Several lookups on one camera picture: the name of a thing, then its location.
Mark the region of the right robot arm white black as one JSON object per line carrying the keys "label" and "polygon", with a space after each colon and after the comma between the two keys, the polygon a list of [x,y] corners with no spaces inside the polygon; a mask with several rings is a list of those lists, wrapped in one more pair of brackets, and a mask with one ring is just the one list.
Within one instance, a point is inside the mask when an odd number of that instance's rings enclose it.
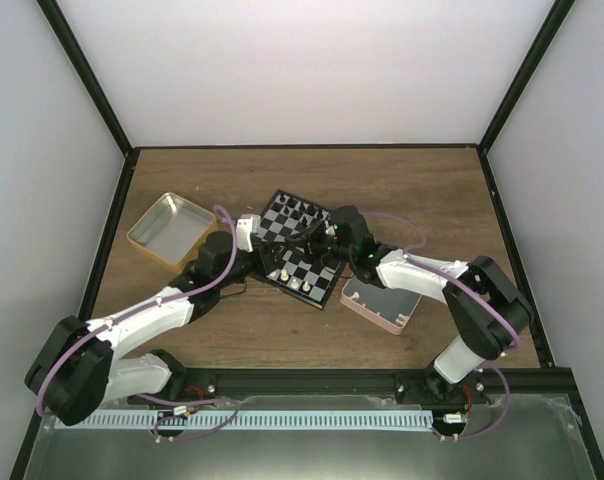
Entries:
{"label": "right robot arm white black", "polygon": [[453,400],[471,372],[518,348],[520,333],[534,317],[530,303],[492,258],[447,262],[384,244],[353,205],[337,208],[328,221],[316,220],[285,242],[312,259],[347,262],[363,283],[410,291],[448,307],[458,336],[425,371],[427,393],[440,403]]}

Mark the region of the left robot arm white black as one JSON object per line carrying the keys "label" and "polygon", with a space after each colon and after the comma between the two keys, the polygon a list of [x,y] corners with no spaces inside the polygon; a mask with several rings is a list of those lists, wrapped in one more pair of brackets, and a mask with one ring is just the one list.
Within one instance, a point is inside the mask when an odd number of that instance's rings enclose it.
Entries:
{"label": "left robot arm white black", "polygon": [[130,352],[208,314],[227,286],[256,271],[272,272],[276,249],[256,236],[239,248],[230,233],[216,231],[207,236],[198,258],[154,297],[104,318],[61,320],[25,376],[39,413],[72,426],[120,398],[178,402],[186,392],[185,367],[162,349],[138,358]]}

